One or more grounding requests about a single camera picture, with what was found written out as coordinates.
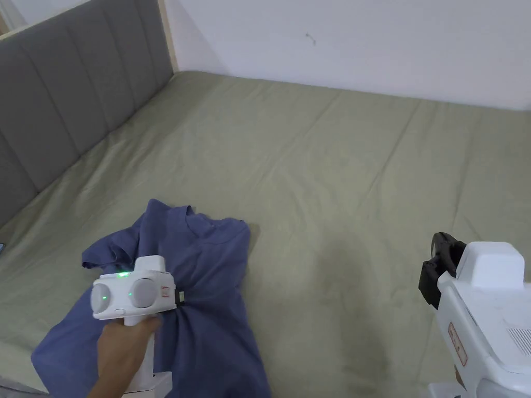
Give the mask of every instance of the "hand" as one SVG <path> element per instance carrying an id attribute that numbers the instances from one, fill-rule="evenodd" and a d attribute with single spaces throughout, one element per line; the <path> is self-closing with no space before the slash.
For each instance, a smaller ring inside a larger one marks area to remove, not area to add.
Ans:
<path id="1" fill-rule="evenodd" d="M 156 317 L 134 326 L 124 320 L 109 323 L 98 339 L 98 375 L 88 398 L 120 398 L 144 360 L 151 334 L 160 326 Z"/>
<path id="2" fill-rule="evenodd" d="M 134 326 L 124 326 L 124 320 L 109 323 L 98 339 L 98 375 L 111 374 L 131 382 L 148 346 L 149 337 L 160 326 L 156 317 Z"/>

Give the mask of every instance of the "gray upholstered headboard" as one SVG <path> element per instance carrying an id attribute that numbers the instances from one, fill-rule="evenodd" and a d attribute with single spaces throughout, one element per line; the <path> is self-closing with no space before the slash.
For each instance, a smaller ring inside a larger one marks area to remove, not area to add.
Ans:
<path id="1" fill-rule="evenodd" d="M 91 0 L 0 40 L 0 226 L 172 74 L 156 0 Z"/>

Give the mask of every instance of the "warning label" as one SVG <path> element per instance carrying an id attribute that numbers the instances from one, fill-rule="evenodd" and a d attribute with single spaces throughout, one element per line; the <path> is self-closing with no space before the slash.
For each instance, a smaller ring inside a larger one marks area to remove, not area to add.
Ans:
<path id="1" fill-rule="evenodd" d="M 466 366 L 468 356 L 466 355 L 465 348 L 463 347 L 463 344 L 461 343 L 461 340 L 459 339 L 459 336 L 457 335 L 456 328 L 453 326 L 453 323 L 451 322 L 450 322 L 450 325 L 448 325 L 448 334 L 450 335 L 450 340 L 453 343 L 453 347 L 456 349 L 456 353 L 457 353 L 457 356 L 459 357 L 459 360 L 461 361 L 461 365 Z"/>

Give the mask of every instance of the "black clip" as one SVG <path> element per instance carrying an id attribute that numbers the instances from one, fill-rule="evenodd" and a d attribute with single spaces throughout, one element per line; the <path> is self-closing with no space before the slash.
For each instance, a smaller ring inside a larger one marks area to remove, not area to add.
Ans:
<path id="1" fill-rule="evenodd" d="M 457 240 L 448 233 L 437 232 L 433 235 L 432 258 L 422 263 L 418 289 L 426 302 L 435 307 L 435 309 L 439 308 L 439 301 L 441 301 L 441 292 L 437 287 L 437 280 L 446 271 L 452 277 L 456 277 L 457 266 L 465 247 L 466 243 Z"/>

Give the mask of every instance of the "finger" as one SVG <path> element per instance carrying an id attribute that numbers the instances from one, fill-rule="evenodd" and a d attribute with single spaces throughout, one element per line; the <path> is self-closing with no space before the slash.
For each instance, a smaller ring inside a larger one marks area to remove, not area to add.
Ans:
<path id="1" fill-rule="evenodd" d="M 156 316 L 143 320 L 139 325 L 149 334 L 153 333 L 161 326 L 162 322 Z"/>

